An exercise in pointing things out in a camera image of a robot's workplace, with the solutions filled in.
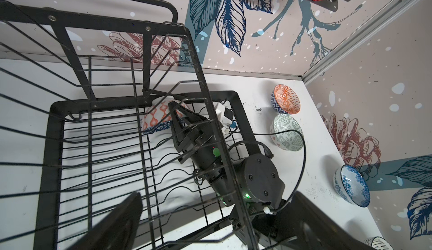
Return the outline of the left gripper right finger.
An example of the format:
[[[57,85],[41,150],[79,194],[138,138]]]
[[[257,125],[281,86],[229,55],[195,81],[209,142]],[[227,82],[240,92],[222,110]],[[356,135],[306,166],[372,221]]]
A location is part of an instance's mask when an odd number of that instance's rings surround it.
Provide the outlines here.
[[[290,227],[302,250],[372,249],[354,239],[300,192],[290,202]]]

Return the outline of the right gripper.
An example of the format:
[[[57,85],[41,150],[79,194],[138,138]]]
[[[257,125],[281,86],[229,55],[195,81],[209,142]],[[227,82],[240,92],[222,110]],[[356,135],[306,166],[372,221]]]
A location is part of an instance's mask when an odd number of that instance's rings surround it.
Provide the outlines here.
[[[191,158],[200,171],[211,170],[204,175],[208,182],[227,182],[221,155],[214,153],[218,146],[208,118],[175,101],[169,102],[168,108],[175,149],[184,154],[178,161],[182,164]]]

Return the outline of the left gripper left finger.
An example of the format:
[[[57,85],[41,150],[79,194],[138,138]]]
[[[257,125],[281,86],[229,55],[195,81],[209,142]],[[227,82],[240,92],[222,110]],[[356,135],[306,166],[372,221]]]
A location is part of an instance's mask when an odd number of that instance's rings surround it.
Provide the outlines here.
[[[142,209],[140,193],[130,194],[83,238],[69,248],[71,250],[131,250]]]

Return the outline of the dark blue patterned bowl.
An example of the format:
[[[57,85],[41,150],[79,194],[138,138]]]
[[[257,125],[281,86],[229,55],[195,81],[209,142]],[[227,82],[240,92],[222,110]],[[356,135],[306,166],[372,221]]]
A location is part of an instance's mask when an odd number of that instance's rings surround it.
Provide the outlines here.
[[[154,134],[171,128],[172,116],[170,115],[169,103],[180,103],[173,96],[156,98],[149,107],[150,111],[142,119],[142,130],[144,134]]]

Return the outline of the black wire dish rack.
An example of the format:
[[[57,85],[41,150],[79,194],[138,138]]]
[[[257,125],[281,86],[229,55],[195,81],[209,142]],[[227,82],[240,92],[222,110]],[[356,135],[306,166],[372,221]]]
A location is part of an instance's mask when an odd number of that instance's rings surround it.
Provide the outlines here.
[[[194,23],[174,0],[1,0],[1,248],[70,250],[130,194],[142,214],[132,250],[257,250],[237,178],[225,206],[194,178],[172,130],[144,134],[153,100],[173,96],[208,118],[223,166],[249,155],[215,106],[241,103],[214,89],[195,28],[212,15],[199,0]]]

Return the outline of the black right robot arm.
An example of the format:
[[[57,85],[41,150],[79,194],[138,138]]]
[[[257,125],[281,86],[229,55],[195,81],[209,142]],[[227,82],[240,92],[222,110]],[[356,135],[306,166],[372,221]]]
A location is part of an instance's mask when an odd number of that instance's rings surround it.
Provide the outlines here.
[[[246,145],[249,153],[247,157],[231,162],[232,171],[226,171],[223,166],[225,155],[217,151],[217,139],[208,118],[175,101],[169,102],[168,108],[172,113],[170,124],[174,147],[183,154],[181,162],[192,159],[196,166],[194,178],[206,180],[227,207],[236,203],[236,194],[229,186],[229,179],[237,178],[239,195],[246,204],[248,222],[254,229],[256,242],[269,249],[297,249],[297,237],[283,234],[281,221],[288,205],[282,198],[285,184],[271,161],[271,150],[256,141],[243,106],[235,102],[231,103],[231,109],[226,109],[220,102],[215,106],[221,127],[229,127],[236,122],[241,130],[243,139],[228,150]]]

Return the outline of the blue white floral bowl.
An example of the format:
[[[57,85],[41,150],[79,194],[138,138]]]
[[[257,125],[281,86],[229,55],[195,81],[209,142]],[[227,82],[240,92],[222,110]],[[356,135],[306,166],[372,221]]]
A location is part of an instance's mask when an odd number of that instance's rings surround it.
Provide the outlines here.
[[[370,191],[362,175],[356,168],[345,164],[339,167],[333,178],[333,186],[337,194],[346,202],[366,208],[370,204]]]

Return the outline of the white lattice patterned bowl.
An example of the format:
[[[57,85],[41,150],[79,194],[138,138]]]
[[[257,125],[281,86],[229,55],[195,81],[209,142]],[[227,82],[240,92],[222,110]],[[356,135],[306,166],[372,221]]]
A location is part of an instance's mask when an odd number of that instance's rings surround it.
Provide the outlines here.
[[[376,249],[376,250],[394,250],[391,244],[380,236],[368,238],[364,241],[364,244]]]

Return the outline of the green patterned bowl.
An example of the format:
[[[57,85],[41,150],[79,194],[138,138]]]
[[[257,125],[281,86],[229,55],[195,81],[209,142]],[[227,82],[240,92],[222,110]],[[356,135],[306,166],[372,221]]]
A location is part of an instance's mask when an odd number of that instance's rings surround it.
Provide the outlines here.
[[[277,115],[270,126],[271,139],[280,149],[298,152],[304,144],[299,123],[288,114]]]

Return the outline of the red patterned bowl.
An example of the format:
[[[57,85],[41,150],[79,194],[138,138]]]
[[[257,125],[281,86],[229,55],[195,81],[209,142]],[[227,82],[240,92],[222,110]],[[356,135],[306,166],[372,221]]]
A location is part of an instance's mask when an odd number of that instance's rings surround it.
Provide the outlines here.
[[[274,87],[271,94],[271,104],[273,109],[281,114],[294,115],[298,114],[301,109],[297,94],[284,84],[278,84]]]

